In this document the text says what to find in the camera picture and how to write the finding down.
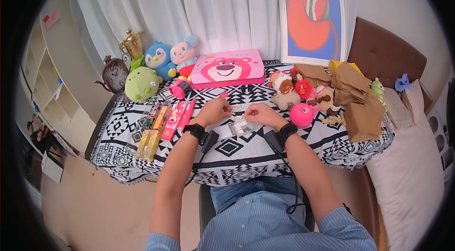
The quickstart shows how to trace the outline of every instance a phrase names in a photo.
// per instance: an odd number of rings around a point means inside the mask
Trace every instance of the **blue striped shirt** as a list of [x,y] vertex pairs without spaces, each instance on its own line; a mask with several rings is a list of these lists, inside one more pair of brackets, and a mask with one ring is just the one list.
[[[305,207],[293,214],[286,209],[294,195],[259,191],[210,220],[196,250],[377,250],[367,230],[339,207],[324,216],[319,232],[305,227]],[[151,233],[146,251],[180,251],[171,237]]]

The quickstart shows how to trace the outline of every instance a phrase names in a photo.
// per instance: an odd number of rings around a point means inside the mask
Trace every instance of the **chair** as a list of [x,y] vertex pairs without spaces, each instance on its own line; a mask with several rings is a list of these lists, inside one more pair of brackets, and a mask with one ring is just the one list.
[[[305,226],[310,231],[314,231],[315,219],[311,210],[310,201],[304,193],[303,202],[306,207]],[[216,215],[213,207],[212,196],[210,195],[210,186],[201,185],[199,187],[199,226],[201,228],[201,236],[204,233],[208,222]]]

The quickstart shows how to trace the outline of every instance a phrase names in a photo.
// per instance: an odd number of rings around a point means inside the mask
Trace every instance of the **jeans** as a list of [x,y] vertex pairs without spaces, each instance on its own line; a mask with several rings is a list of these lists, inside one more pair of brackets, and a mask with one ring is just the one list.
[[[242,197],[259,191],[295,195],[294,176],[289,177],[267,177],[261,176],[242,183],[224,186],[210,187],[213,207],[217,214],[230,207]],[[300,200],[306,197],[298,185],[298,196]]]

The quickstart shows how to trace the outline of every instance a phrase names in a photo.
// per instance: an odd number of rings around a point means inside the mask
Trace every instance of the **beige floor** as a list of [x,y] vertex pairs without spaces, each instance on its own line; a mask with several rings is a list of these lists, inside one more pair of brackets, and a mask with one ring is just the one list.
[[[60,184],[46,175],[41,181],[47,227],[76,251],[143,250],[155,183],[122,185],[82,157],[67,157],[64,165]],[[328,171],[338,195],[358,219],[358,194],[351,188],[348,171]],[[190,184],[183,194],[183,251],[194,249],[200,239],[198,189]]]

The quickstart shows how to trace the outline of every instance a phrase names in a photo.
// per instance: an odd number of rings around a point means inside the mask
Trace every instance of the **pink bear box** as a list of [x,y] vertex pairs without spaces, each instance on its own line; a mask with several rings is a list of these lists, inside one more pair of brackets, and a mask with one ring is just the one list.
[[265,69],[257,49],[201,55],[191,72],[194,89],[265,82]]

